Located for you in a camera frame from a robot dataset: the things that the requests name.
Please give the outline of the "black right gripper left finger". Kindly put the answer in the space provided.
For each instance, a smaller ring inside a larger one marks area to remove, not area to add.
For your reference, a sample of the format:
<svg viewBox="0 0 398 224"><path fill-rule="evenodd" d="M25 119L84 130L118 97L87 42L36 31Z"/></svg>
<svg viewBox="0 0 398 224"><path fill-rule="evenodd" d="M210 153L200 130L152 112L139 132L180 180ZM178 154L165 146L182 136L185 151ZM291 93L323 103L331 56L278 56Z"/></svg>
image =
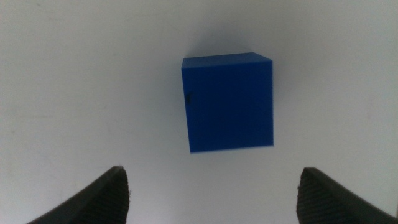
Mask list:
<svg viewBox="0 0 398 224"><path fill-rule="evenodd" d="M126 223L129 211L126 171L114 166L83 190L29 224Z"/></svg>

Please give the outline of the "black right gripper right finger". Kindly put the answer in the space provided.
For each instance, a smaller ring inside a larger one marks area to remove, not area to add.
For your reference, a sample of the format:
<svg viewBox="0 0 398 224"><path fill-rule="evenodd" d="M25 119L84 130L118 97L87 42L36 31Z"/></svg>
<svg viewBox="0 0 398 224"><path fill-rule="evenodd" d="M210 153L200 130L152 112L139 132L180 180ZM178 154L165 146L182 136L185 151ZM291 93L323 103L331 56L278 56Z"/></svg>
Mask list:
<svg viewBox="0 0 398 224"><path fill-rule="evenodd" d="M296 214L299 223L397 224L378 209L315 167L300 176Z"/></svg>

